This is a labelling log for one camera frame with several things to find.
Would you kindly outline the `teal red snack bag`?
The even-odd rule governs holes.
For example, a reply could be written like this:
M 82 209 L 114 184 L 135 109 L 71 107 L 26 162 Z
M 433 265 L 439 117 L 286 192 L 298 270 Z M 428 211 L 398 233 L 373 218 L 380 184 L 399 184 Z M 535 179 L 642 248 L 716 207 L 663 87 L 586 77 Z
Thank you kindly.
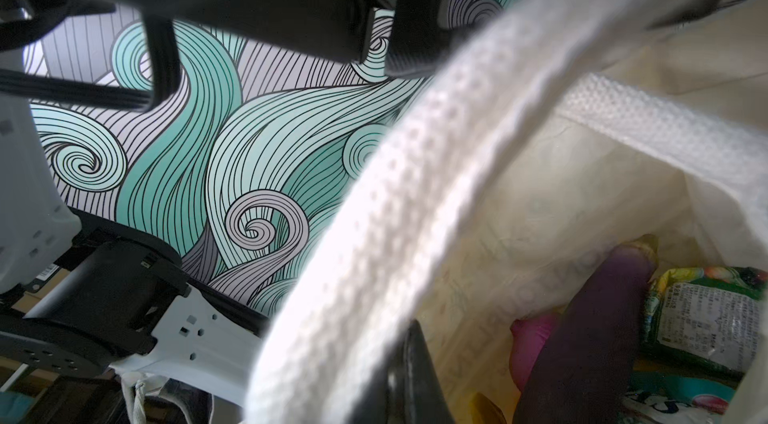
M 634 372 L 618 423 L 720 423 L 735 390 L 707 379 Z

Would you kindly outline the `cream canvas grocery bag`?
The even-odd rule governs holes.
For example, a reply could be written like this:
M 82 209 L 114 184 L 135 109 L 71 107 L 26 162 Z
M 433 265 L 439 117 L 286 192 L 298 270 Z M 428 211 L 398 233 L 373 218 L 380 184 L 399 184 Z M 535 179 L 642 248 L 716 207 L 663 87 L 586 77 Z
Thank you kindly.
M 521 0 L 386 135 L 278 313 L 248 423 L 365 422 L 421 324 L 453 421 L 513 422 L 512 322 L 609 251 L 767 266 L 767 1 Z

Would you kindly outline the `large yellow banana bunch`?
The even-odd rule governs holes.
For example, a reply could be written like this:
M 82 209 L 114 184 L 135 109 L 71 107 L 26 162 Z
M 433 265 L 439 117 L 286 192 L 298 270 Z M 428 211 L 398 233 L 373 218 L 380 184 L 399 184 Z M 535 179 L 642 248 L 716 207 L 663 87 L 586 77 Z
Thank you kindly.
M 469 403 L 473 424 L 506 424 L 503 411 L 482 393 L 475 393 Z

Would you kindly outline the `purple onion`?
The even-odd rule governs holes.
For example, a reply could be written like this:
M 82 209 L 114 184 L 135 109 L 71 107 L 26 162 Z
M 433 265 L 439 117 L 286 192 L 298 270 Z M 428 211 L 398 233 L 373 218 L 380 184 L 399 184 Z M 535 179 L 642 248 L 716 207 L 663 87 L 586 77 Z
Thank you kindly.
M 557 327 L 560 314 L 548 312 L 528 319 L 515 320 L 510 326 L 513 337 L 509 356 L 509 372 L 517 389 L 522 392 L 529 380 L 538 356 Z

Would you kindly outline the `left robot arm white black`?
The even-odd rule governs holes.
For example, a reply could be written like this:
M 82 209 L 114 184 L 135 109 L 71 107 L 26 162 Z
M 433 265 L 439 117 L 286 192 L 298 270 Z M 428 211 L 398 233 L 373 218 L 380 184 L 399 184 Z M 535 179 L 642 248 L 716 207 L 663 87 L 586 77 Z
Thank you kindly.
M 59 377 L 30 421 L 243 402 L 444 1 L 1 0 L 1 353 Z

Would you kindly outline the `green yellow snack bag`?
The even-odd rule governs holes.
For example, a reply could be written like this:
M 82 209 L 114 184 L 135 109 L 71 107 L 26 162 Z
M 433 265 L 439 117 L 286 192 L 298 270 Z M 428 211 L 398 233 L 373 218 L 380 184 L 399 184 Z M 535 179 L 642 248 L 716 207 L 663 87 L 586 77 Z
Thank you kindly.
M 641 352 L 710 375 L 739 379 L 758 349 L 767 273 L 752 267 L 671 269 L 651 281 Z

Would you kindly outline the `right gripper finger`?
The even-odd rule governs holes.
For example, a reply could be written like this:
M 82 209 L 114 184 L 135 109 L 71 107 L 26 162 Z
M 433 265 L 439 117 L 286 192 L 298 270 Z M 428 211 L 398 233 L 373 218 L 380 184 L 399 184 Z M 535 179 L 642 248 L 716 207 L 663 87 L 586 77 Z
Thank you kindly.
M 411 322 L 369 385 L 365 422 L 453 422 L 418 321 Z

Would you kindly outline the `light purple eggplant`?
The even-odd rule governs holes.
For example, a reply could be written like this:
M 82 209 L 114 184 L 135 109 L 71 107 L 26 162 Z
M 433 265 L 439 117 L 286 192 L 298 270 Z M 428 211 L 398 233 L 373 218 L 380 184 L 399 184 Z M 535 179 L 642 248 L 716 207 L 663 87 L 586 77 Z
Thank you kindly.
M 639 348 L 658 241 L 614 248 L 565 311 L 521 392 L 516 423 L 614 423 Z

